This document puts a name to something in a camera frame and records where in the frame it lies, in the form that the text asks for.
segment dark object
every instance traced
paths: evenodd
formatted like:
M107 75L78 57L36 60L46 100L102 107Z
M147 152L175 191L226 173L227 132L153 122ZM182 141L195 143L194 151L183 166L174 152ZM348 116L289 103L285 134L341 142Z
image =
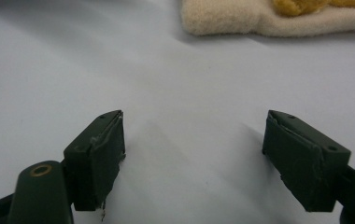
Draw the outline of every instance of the dark object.
M350 151L295 116L270 110L263 153L308 212L332 212L344 205L341 223L355 223L355 170Z
M100 208L125 158L120 110L95 119L64 151L64 160L23 170L13 195L0 200L0 224L73 223L79 211Z

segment white table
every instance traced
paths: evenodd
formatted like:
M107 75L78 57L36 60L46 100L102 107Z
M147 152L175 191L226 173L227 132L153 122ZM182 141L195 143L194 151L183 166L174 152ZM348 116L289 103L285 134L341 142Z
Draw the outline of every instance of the white table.
M351 149L355 167L355 34L195 37L179 7L0 0L0 198L122 109L127 159L105 223L338 223L341 205L306 213L261 149L275 109Z

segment folded cloth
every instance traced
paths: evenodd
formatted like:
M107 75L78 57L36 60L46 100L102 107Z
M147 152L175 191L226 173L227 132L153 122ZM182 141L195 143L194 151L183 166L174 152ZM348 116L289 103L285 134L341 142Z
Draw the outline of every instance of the folded cloth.
M272 0L182 0L183 27L193 35L246 34L311 36L355 31L355 8L326 7L286 18Z

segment beige cloth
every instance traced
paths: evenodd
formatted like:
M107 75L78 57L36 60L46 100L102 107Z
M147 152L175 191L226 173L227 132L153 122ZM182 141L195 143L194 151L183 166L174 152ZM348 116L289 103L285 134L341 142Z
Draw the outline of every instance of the beige cloth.
M183 0L181 17L185 30L193 35L309 36L355 31L355 8L326 7L284 18L276 14L272 0Z

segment yellow fuzzy object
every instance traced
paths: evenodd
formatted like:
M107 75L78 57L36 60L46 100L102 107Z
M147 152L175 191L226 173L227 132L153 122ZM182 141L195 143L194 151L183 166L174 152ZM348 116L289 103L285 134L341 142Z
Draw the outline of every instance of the yellow fuzzy object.
M355 0L273 0L276 12L282 16L295 17L313 13L331 5L355 7Z

